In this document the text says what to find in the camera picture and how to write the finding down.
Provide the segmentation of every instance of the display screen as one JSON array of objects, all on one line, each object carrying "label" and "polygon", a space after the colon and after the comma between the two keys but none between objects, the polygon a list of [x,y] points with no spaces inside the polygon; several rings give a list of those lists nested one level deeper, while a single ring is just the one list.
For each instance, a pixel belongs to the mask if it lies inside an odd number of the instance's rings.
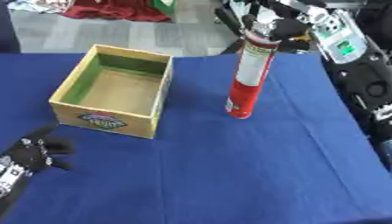
[{"label": "display screen", "polygon": [[348,40],[345,40],[345,41],[341,42],[340,44],[338,44],[338,48],[339,48],[339,50],[342,51],[343,55],[346,55],[346,54],[354,51],[353,46],[350,44],[350,42]]}]

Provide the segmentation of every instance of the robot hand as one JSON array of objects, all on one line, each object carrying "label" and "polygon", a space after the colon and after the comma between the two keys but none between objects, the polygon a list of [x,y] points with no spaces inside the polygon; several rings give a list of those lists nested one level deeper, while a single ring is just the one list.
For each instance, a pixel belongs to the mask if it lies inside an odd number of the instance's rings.
[{"label": "robot hand", "polygon": [[[326,4],[319,0],[302,0],[299,1],[304,5],[317,6],[320,9],[326,7]],[[298,15],[302,12],[296,8],[291,8],[279,0],[266,0],[262,2],[263,7],[273,10],[276,13],[276,19],[272,22],[272,29],[268,36],[271,41],[280,41],[279,52],[302,53],[310,49],[310,39],[305,36],[310,24],[298,20]],[[256,18],[252,15],[246,15],[242,22],[249,30],[254,28],[257,32]]]},{"label": "robot hand", "polygon": [[69,164],[60,158],[51,157],[54,154],[70,154],[74,151],[65,139],[48,136],[55,127],[56,125],[48,125],[21,137],[0,156],[0,159],[9,160],[29,172],[40,172],[48,166],[70,169]]}]

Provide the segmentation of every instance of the spray can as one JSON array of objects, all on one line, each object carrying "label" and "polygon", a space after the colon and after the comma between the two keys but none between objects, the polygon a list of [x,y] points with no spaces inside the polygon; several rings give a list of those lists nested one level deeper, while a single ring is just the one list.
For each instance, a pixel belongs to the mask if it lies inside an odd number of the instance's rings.
[{"label": "spray can", "polygon": [[252,114],[279,45],[269,40],[271,29],[265,25],[257,31],[244,30],[244,45],[226,104],[226,111],[233,117],[245,119]]}]

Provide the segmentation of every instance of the black glove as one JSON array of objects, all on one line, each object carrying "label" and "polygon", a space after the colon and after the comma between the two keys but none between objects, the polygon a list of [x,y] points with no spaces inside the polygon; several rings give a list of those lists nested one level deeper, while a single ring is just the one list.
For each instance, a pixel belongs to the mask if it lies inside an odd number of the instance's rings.
[{"label": "black glove", "polygon": [[[311,4],[320,8],[325,8],[326,4],[319,0],[298,0],[303,4]],[[300,11],[292,9],[275,0],[269,0],[269,8],[272,9],[281,19],[277,19],[276,29],[271,32],[271,40],[282,40],[279,52],[296,52],[297,50],[307,51],[310,44],[303,40],[292,40],[292,38],[303,36],[309,28],[308,24],[296,20]]]},{"label": "black glove", "polygon": [[[326,3],[320,0],[297,0],[303,4],[310,4],[320,8],[325,8]],[[293,9],[275,0],[269,0],[269,8],[272,9],[280,18],[296,18],[300,11]]]},{"label": "black glove", "polygon": [[48,136],[57,125],[48,125],[34,130],[32,133],[17,140],[2,156],[28,169],[30,172],[40,172],[47,166],[54,166],[64,170],[70,169],[69,164],[54,154],[70,154],[74,150],[71,144],[62,138]]}]

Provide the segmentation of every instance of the table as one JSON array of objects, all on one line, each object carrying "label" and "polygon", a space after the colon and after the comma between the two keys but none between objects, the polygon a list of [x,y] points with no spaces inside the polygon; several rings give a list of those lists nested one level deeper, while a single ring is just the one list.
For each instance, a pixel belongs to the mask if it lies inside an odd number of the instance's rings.
[{"label": "table", "polygon": [[[0,149],[55,120],[79,54],[0,55]],[[60,126],[69,172],[46,169],[5,224],[314,224],[392,216],[392,181],[321,68],[279,54],[247,120],[224,105],[236,56],[175,59],[154,140]]]}]

